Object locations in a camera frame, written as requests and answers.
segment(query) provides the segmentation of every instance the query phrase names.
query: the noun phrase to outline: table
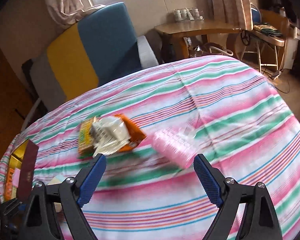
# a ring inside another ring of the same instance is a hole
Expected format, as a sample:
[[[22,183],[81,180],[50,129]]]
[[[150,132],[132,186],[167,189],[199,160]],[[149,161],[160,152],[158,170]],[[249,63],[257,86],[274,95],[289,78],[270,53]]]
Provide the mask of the table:
[[[217,213],[193,167],[180,169],[152,147],[159,129],[192,126],[199,153],[225,177],[266,184],[283,239],[300,230],[300,124],[267,79],[225,56],[189,58],[141,70],[66,102],[17,135],[0,161],[0,199],[13,150],[38,145],[33,185],[74,177],[80,123],[123,113],[147,138],[107,156],[106,171],[83,213],[98,239],[202,239]],[[240,206],[228,239],[234,239]],[[72,239],[62,214],[60,226]]]
[[[184,37],[193,37],[197,35],[217,34],[217,33],[239,33],[241,29],[229,23],[218,22],[214,20],[194,20],[188,22],[165,23],[154,27],[162,38],[162,59],[165,62],[165,50],[169,44],[173,44],[177,60],[189,57],[187,45]],[[229,35],[227,38],[227,49],[235,54],[235,40],[237,35]]]

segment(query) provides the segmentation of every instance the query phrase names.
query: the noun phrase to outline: screw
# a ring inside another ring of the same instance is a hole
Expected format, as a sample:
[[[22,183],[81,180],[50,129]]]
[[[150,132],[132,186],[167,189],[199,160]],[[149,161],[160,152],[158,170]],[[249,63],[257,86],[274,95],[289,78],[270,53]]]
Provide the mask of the screw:
[[[257,185],[260,188],[265,188],[266,187],[266,185],[263,182],[258,182]]]
[[[73,183],[74,182],[74,177],[69,177],[69,178],[66,178],[66,183]]]
[[[43,182],[42,181],[38,181],[34,186],[35,187],[42,187]]]
[[[234,184],[234,179],[233,178],[226,178],[226,183]]]

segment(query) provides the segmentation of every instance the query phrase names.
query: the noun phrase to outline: wooden desk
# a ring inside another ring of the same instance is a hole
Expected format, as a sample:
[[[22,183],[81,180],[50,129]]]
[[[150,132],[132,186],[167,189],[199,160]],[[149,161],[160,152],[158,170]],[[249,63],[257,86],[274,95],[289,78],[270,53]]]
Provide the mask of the wooden desk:
[[[173,44],[177,60],[189,57],[188,48],[184,37],[197,35],[217,34],[217,33],[239,33],[241,29],[237,26],[217,22],[213,20],[195,20],[189,22],[166,23],[154,27],[162,38],[162,52],[169,44]],[[227,39],[227,49],[234,51],[234,43],[237,35],[229,35]]]

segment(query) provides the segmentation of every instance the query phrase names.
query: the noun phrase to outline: beige curtain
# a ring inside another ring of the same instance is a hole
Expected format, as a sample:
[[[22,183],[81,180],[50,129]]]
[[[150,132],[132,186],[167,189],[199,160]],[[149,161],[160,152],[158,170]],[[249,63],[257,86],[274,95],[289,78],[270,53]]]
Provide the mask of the beige curtain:
[[[212,0],[214,19],[252,30],[250,0]]]
[[[81,0],[45,0],[45,2],[52,19],[65,29],[105,6],[99,4],[84,10]]]

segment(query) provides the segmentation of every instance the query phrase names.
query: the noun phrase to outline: blue gripper pad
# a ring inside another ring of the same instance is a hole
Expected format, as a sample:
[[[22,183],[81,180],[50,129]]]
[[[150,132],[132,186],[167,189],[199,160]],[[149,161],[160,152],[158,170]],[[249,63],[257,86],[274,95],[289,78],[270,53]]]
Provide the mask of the blue gripper pad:
[[[198,155],[194,158],[193,166],[210,202],[218,208],[221,207],[223,204],[221,188]]]
[[[105,170],[106,157],[104,155],[101,155],[80,187],[80,194],[77,200],[77,204],[81,208],[84,204],[89,203]]]

